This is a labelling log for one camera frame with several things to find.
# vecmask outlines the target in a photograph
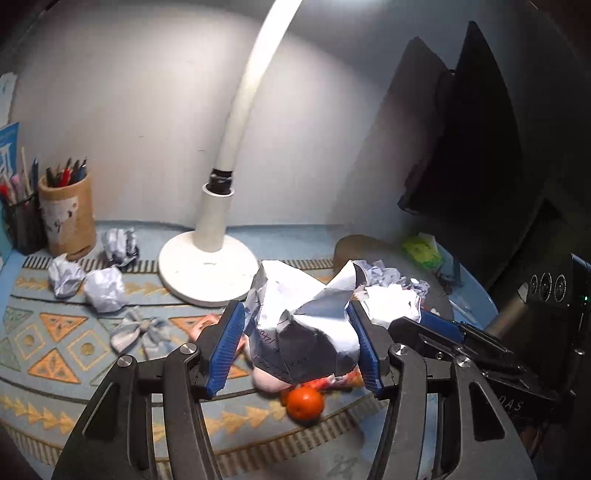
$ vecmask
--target orange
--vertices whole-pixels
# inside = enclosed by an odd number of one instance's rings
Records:
[[[287,413],[296,421],[307,423],[316,420],[324,410],[324,397],[310,387],[299,387],[287,396]]]

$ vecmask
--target wooden pen holder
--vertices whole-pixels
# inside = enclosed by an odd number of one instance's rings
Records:
[[[48,187],[43,177],[38,188],[51,254],[68,254],[68,260],[87,255],[96,244],[90,173],[73,185],[56,188]]]

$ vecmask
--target white paper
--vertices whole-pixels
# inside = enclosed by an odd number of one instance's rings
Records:
[[[365,279],[357,269],[348,262],[324,285],[283,262],[261,262],[245,301],[253,364],[290,384],[353,370],[359,339],[345,306]]]
[[[16,82],[17,76],[13,73],[5,73],[0,77],[0,127],[8,124],[10,104]]]
[[[52,244],[66,243],[76,227],[78,196],[63,200],[40,200],[47,238]]]
[[[371,323],[388,328],[392,321],[401,317],[421,322],[421,298],[412,290],[392,283],[387,287],[365,287],[358,298]]]

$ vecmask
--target white wall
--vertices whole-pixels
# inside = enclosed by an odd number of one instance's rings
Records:
[[[408,218],[395,202],[426,153],[416,138],[405,143],[404,116],[392,125],[400,144],[384,159],[392,182],[368,194],[350,175],[408,42],[419,36],[453,67],[469,20],[487,38],[504,21],[482,4],[495,3],[305,0],[252,112],[230,224],[353,222],[385,238],[401,234]],[[42,166],[94,158],[98,219],[193,226],[270,5],[61,0],[18,52],[11,119],[21,123],[20,143]],[[380,163],[371,165],[379,175]],[[348,215],[337,208],[343,195],[373,207]]]

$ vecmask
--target pink object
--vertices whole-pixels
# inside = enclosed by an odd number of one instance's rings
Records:
[[[252,382],[255,384],[256,389],[267,393],[277,393],[291,387],[289,383],[273,377],[273,375],[268,374],[258,367],[252,370]]]
[[[201,332],[203,331],[203,329],[205,327],[210,326],[210,325],[215,325],[217,322],[220,321],[221,317],[222,317],[221,315],[215,315],[213,313],[205,315],[205,317],[201,318],[201,320],[199,320],[195,324],[195,326],[191,329],[191,331],[189,332],[189,339],[192,342],[196,342],[197,339],[199,338],[199,335],[201,335]],[[235,356],[238,356],[238,354],[240,353],[240,351],[244,347],[245,343],[246,343],[246,335],[242,335],[240,337],[240,340],[238,340],[238,346],[236,347],[236,355]]]

